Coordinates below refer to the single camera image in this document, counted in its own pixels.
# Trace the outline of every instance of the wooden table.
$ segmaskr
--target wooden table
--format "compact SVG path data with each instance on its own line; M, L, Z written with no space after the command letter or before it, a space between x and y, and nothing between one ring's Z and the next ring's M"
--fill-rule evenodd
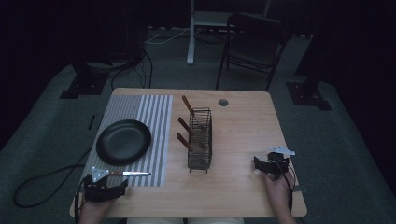
M107 217L272 217L254 156L266 159L269 147L286 146L271 96L264 91L115 89L113 94L173 95L166 176L160 187L128 187ZM210 107L213 157L206 173L187 166L187 149L177 133L188 136L177 118L189 120L181 96L192 107ZM219 100L229 104L220 106ZM73 204L70 208L73 216ZM306 214L301 192L293 193L292 213Z

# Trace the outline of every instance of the person's arm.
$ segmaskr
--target person's arm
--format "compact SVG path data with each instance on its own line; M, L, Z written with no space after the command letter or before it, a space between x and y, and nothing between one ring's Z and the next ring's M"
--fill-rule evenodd
M291 173L287 172L285 176L289 183L293 182ZM273 181L267 174L263 174L263 178L268 200L279 224L296 224L289 210L289 186L285 178L281 176L278 180Z
M80 209L79 224L99 224L105 217L107 209L116 200L110 200L104 203L85 202Z

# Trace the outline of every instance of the metal chair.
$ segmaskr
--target metal chair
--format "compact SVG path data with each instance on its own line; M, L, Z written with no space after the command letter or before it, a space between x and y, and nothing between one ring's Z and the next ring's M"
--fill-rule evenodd
M216 90L219 89L224 59L227 59L227 70L230 64L234 64L268 74L265 88L268 91L280 56L291 37L289 27L280 21L242 13L232 14L227 20L227 40Z

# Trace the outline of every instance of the metal wire basket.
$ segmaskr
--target metal wire basket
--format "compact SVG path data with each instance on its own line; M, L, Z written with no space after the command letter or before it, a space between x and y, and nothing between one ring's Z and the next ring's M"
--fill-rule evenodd
M189 134L189 143L193 151L188 154L188 166L191 170L207 170L212 161L212 115L208 107L195 107L190 113L190 127L194 135Z

